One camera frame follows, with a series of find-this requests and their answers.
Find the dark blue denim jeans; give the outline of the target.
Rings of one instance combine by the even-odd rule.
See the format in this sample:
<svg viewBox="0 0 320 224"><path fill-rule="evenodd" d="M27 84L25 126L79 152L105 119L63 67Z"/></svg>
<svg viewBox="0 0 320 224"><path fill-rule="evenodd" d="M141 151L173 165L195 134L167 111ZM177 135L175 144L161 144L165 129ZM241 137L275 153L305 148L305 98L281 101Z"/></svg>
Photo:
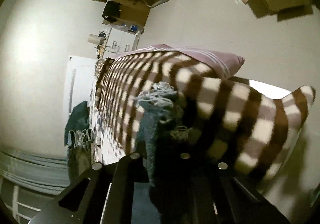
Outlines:
<svg viewBox="0 0 320 224"><path fill-rule="evenodd" d="M206 223L207 158L192 143L199 131L184 124L178 93L167 82L152 83L135 97L144 110L136 146L145 144L149 198L161 223Z"/></svg>

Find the white floral bed blanket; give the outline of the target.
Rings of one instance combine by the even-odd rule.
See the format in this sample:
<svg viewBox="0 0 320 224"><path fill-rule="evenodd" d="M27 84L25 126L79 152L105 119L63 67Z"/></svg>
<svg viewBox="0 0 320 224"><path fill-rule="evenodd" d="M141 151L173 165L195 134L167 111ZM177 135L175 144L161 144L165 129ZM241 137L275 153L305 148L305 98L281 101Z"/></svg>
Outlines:
<svg viewBox="0 0 320 224"><path fill-rule="evenodd" d="M110 165L118 162L126 154L113 138L111 128L106 124L105 117L95 105L97 80L94 79L90 94L89 104L89 128L92 130L93 142L91 154L93 162L100 162L103 165Z"/></svg>

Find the grey window curtain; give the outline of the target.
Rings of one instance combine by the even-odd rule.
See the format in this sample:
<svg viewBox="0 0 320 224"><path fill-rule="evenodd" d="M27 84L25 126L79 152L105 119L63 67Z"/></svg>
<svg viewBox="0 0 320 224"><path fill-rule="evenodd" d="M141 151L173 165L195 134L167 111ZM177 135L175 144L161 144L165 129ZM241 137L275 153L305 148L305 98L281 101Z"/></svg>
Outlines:
<svg viewBox="0 0 320 224"><path fill-rule="evenodd" d="M9 181L40 193L57 195L69 186L65 158L1 149L1 175Z"/></svg>

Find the dark green bundled duvet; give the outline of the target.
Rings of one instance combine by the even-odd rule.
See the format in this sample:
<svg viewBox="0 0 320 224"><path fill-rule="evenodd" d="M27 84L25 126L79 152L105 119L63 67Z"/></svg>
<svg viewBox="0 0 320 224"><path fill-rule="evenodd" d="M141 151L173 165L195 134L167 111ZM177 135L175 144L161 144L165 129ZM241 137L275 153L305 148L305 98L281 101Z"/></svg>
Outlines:
<svg viewBox="0 0 320 224"><path fill-rule="evenodd" d="M65 126L64 146L68 151L77 147L89 151L93 143L93 130L89 127L89 108L83 101L72 110Z"/></svg>

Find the brown white checkered blanket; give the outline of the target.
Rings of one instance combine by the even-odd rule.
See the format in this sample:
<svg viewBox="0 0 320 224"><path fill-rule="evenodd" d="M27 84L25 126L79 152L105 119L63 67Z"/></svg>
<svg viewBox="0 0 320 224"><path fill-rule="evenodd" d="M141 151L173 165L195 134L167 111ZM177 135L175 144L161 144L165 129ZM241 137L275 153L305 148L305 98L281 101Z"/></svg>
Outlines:
<svg viewBox="0 0 320 224"><path fill-rule="evenodd" d="M199 131L189 140L201 152L231 164L253 184L274 178L304 125L316 91L301 86L271 99L251 86L217 78L206 64L178 52L106 58L95 65L95 105L125 154L136 148L144 110L135 97L152 83L178 93L184 124Z"/></svg>

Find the purple striped pillow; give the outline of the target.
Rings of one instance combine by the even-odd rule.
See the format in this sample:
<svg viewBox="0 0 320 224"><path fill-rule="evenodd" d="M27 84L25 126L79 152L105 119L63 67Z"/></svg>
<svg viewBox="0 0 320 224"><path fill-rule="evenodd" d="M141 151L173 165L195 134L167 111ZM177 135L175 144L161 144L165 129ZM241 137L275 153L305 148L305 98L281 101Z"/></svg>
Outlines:
<svg viewBox="0 0 320 224"><path fill-rule="evenodd" d="M190 56L215 71L217 78L228 79L233 77L245 63L245 58L232 53L210 51L201 48L176 47L160 44L137 49L122 54L118 58L147 52L178 52Z"/></svg>

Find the white bedside table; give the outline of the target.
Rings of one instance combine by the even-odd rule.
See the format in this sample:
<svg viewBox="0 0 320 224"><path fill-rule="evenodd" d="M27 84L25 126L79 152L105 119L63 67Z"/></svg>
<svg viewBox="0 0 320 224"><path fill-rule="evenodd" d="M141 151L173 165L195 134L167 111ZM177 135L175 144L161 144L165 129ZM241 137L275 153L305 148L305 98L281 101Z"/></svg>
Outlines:
<svg viewBox="0 0 320 224"><path fill-rule="evenodd" d="M99 48L99 58L116 59L135 51L138 46L140 34L132 33L125 27L107 25L103 30L106 34L103 44Z"/></svg>

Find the white table lamp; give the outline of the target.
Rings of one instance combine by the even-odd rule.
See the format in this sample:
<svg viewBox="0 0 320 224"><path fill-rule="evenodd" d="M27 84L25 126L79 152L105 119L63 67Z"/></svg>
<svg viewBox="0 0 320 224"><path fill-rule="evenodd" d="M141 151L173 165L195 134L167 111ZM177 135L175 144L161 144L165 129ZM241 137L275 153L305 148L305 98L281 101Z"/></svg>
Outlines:
<svg viewBox="0 0 320 224"><path fill-rule="evenodd" d="M98 35L89 34L88 43L92 43L94 45L100 45L101 38Z"/></svg>

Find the brown cardboard box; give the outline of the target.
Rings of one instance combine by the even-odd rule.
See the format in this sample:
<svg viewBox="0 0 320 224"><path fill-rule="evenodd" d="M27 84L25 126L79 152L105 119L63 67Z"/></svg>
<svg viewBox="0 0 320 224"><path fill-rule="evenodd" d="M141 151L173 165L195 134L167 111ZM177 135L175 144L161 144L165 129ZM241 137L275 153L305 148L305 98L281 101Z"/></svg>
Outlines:
<svg viewBox="0 0 320 224"><path fill-rule="evenodd" d="M104 25L135 25L143 29L150 13L142 0L107 0L102 13Z"/></svg>

